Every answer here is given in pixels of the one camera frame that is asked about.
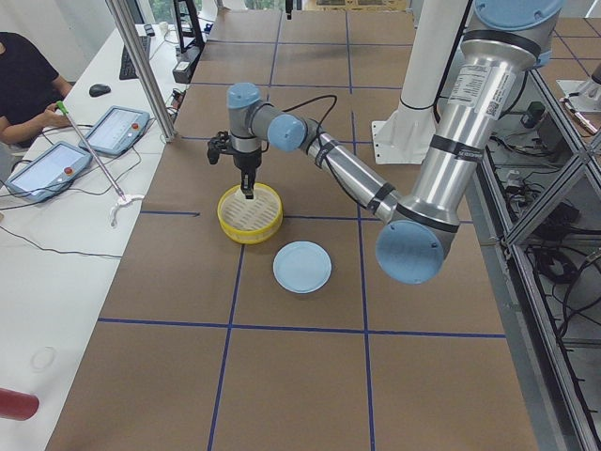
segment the black t-shirt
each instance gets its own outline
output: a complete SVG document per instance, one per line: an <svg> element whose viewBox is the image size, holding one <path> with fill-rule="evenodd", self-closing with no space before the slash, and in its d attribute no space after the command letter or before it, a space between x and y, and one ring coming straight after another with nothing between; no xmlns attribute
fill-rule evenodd
<svg viewBox="0 0 601 451"><path fill-rule="evenodd" d="M58 72L34 44L16 33L0 32L0 117L21 124L62 100L51 81Z"/></svg>

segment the green tip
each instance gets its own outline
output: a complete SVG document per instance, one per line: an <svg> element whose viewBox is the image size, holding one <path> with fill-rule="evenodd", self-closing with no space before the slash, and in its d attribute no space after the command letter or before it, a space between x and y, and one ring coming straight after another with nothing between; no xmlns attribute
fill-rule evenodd
<svg viewBox="0 0 601 451"><path fill-rule="evenodd" d="M58 109L63 113L63 115L69 114L69 111L67 111L67 107L65 106L65 103L63 103L62 101L58 101L56 103L56 107L58 107Z"/></svg>

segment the tablet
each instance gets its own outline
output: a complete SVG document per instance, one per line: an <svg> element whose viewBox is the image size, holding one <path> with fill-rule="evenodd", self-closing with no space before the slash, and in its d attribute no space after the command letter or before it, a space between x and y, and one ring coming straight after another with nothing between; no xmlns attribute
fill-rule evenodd
<svg viewBox="0 0 601 451"><path fill-rule="evenodd" d="M60 141L11 176L5 186L14 195L41 202L66 190L91 161L89 152Z"/></svg>
<svg viewBox="0 0 601 451"><path fill-rule="evenodd" d="M118 156L131 148L146 131L150 114L123 106L112 106L92 127L85 139L98 153ZM84 142L80 148L86 148Z"/></svg>

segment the white plate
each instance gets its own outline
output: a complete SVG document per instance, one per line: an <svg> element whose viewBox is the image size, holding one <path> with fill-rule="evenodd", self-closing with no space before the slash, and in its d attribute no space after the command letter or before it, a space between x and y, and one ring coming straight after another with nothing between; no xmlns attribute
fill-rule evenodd
<svg viewBox="0 0 601 451"><path fill-rule="evenodd" d="M314 242L294 241L275 256L273 274L285 289L294 293L310 293L328 282L330 256Z"/></svg>

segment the white table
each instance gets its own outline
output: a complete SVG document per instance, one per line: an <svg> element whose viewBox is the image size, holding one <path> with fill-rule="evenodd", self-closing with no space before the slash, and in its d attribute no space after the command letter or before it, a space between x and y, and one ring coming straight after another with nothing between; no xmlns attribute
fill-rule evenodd
<svg viewBox="0 0 601 451"><path fill-rule="evenodd" d="M155 31L150 65L167 100L173 88L183 90L186 86L173 80L174 45L163 41L158 27ZM168 38L176 40L174 33ZM152 115L139 80L118 80L122 48L123 41L115 30L65 99L78 123L94 124L112 105ZM95 83L109 85L112 92L91 98L88 89ZM54 142L79 141L74 131L48 136ZM25 158L35 158L48 146L40 137ZM164 147L157 123L135 147L140 157L129 151L108 167L117 177L141 158L119 184L126 194L145 194ZM91 192L109 186L99 169L73 184L73 188ZM0 190L0 195L5 194L6 189ZM0 226L43 247L120 256L140 202L121 209L117 227L111 228L109 210L115 202L112 189L98 196L67 191L40 205L3 211L5 219ZM24 204L21 199L0 197L0 209ZM54 430L119 260L42 252L4 230L0 230L0 256L0 387L34 394L40 401L38 412L29 420L0 418L0 450L40 451Z"/></svg>

